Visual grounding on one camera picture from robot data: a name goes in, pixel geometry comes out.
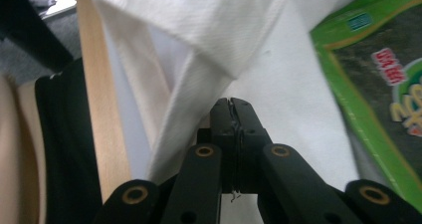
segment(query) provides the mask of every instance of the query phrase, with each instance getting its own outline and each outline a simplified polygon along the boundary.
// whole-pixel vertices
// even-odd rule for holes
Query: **black fabric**
[[[36,82],[47,165],[47,223],[92,223],[102,207],[82,60]]]

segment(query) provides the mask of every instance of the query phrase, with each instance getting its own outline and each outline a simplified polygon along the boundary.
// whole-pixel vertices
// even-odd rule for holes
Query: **seaweed snack bag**
[[[356,0],[312,37],[353,131],[422,211],[422,0]]]

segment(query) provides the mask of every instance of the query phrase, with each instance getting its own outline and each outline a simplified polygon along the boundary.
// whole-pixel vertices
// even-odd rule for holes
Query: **snack package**
[[[356,0],[312,37],[351,128],[422,211],[422,0]]]

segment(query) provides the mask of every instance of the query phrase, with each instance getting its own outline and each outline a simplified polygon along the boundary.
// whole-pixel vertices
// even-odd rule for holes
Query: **folded fabric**
[[[201,118],[220,97],[250,102],[273,141],[297,149],[328,184],[343,189],[357,178],[308,35],[345,0],[95,2],[115,49],[112,66],[124,71],[118,76],[127,79],[146,135],[147,143],[136,145],[146,146],[150,159],[132,169],[149,174],[137,178],[160,183],[176,173]],[[233,205],[230,199],[223,196],[222,223],[262,222],[251,208],[254,196]]]

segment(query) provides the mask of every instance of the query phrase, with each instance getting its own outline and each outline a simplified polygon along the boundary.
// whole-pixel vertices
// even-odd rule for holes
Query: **wooden surface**
[[[130,180],[101,18],[92,0],[78,1],[85,77],[103,201]]]

